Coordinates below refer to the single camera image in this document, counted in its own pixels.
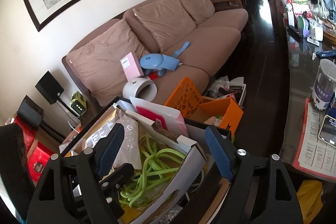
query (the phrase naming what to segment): blue gripper pad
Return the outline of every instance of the blue gripper pad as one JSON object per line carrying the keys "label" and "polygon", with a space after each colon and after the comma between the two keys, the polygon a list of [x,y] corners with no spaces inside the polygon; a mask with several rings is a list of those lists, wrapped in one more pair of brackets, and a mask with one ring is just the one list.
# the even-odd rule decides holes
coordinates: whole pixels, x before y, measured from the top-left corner
{"label": "blue gripper pad", "polygon": [[116,123],[110,133],[95,145],[94,149],[97,151],[95,161],[98,165],[96,174],[100,180],[109,174],[124,138],[124,127],[120,123]]}
{"label": "blue gripper pad", "polygon": [[208,126],[205,130],[205,140],[221,176],[232,182],[235,175],[233,167],[236,163],[233,144],[230,140],[225,140],[214,126]]}

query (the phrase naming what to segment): sofa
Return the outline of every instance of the sofa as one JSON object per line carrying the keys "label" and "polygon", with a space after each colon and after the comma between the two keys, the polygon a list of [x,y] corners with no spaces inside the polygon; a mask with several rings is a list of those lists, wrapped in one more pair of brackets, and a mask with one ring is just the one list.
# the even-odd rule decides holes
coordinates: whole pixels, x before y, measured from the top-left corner
{"label": "sofa", "polygon": [[215,12],[209,0],[147,0],[84,37],[62,59],[79,89],[101,106],[117,95],[127,80],[120,60],[134,51],[172,56],[186,41],[178,57],[182,63],[154,80],[153,102],[164,104],[178,83],[189,77],[200,93],[228,60],[241,39],[248,20],[244,9]]}

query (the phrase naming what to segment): green cord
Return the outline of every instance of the green cord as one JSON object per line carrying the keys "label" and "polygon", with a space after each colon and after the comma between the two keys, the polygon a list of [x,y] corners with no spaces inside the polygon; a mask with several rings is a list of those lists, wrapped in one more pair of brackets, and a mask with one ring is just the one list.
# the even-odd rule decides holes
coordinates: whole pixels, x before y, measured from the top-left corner
{"label": "green cord", "polygon": [[[144,159],[142,172],[134,174],[131,178],[132,182],[124,191],[120,192],[120,195],[126,200],[121,199],[119,202],[121,204],[126,204],[131,208],[147,206],[149,204],[147,202],[148,197],[143,196],[143,194],[146,191],[171,180],[174,174],[179,170],[179,167],[171,168],[159,158],[168,158],[178,164],[182,164],[182,161],[175,156],[182,159],[185,158],[184,154],[171,148],[164,148],[158,151],[156,142],[153,142],[151,145],[148,134],[140,137],[139,143],[141,143],[144,138],[146,139],[146,146],[140,146],[140,152],[143,155],[142,159]],[[155,175],[159,176],[159,179],[149,179],[149,177]]]}

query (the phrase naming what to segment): yellow bag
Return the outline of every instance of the yellow bag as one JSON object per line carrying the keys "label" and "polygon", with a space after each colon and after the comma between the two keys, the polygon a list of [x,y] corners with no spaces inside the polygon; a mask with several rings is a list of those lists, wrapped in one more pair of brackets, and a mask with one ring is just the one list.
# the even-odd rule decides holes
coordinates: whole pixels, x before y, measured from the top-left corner
{"label": "yellow bag", "polygon": [[304,224],[309,224],[322,209],[322,190],[322,183],[320,181],[305,180],[296,193]]}

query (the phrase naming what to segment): calendar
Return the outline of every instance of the calendar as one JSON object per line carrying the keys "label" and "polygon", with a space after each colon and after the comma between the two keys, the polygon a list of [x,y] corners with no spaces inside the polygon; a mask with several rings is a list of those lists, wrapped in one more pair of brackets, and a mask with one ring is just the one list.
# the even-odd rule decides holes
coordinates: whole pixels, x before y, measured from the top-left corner
{"label": "calendar", "polygon": [[336,182],[336,148],[318,138],[324,114],[306,99],[300,145],[293,167],[308,174]]}

